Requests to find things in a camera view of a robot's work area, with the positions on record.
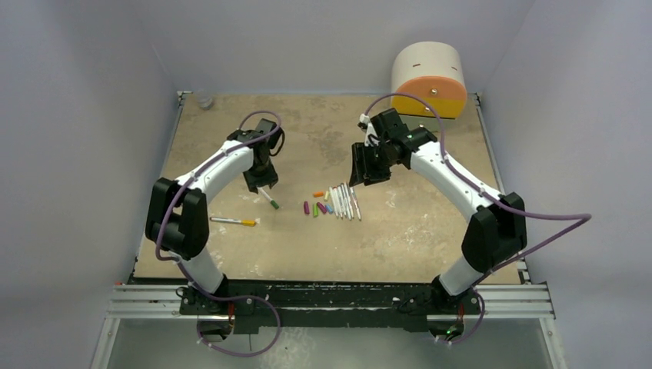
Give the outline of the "magenta cap marker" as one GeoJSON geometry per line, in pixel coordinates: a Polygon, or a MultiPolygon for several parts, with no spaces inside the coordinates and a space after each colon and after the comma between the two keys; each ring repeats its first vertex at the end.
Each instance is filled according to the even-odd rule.
{"type": "Polygon", "coordinates": [[[342,207],[344,209],[344,213],[346,214],[347,219],[351,221],[353,215],[351,213],[350,202],[348,200],[344,183],[340,183],[340,192],[341,192],[341,200],[342,200],[342,207]]]}

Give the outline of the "dark green cap marker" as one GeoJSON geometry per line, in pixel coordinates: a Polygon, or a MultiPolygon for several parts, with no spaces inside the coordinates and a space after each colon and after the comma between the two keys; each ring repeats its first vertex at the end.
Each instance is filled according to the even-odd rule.
{"type": "Polygon", "coordinates": [[[263,196],[266,201],[275,209],[278,210],[280,208],[280,205],[276,202],[276,200],[273,199],[272,196],[269,195],[269,193],[266,192],[263,188],[258,188],[258,192],[261,196],[263,196]]]}

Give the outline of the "purple cap marker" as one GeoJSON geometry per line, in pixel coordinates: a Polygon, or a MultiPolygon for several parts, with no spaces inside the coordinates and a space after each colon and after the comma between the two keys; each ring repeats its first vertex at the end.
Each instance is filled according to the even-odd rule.
{"type": "Polygon", "coordinates": [[[355,210],[356,217],[357,217],[357,219],[359,221],[362,221],[361,209],[360,209],[360,206],[359,206],[359,203],[358,203],[358,197],[357,197],[357,195],[356,195],[356,193],[354,191],[354,188],[350,187],[349,192],[350,192],[350,195],[351,195],[351,201],[352,201],[352,204],[353,204],[353,207],[354,207],[354,210],[355,210]]]}

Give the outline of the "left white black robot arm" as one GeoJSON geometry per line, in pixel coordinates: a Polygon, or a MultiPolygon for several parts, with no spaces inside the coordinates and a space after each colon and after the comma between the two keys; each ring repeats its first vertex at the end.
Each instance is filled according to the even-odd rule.
{"type": "Polygon", "coordinates": [[[198,292],[209,314],[228,307],[228,278],[207,249],[210,235],[208,206],[238,176],[257,193],[278,183],[272,164],[284,144],[279,121],[263,118],[256,128],[238,128],[198,167],[176,179],[159,178],[151,190],[145,237],[155,244],[159,261],[174,263],[198,292]]]}

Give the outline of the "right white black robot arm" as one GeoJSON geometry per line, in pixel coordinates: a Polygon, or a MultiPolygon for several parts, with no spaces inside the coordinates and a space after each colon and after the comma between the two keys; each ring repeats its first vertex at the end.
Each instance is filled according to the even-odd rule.
{"type": "Polygon", "coordinates": [[[462,294],[486,273],[524,249],[527,232],[523,199],[486,186],[454,159],[443,141],[426,128],[409,129],[390,108],[374,117],[361,115],[364,141],[351,146],[349,186],[375,185],[391,177],[391,167],[403,165],[427,179],[467,222],[462,255],[431,283],[431,301],[443,313],[461,304],[462,294]]]}

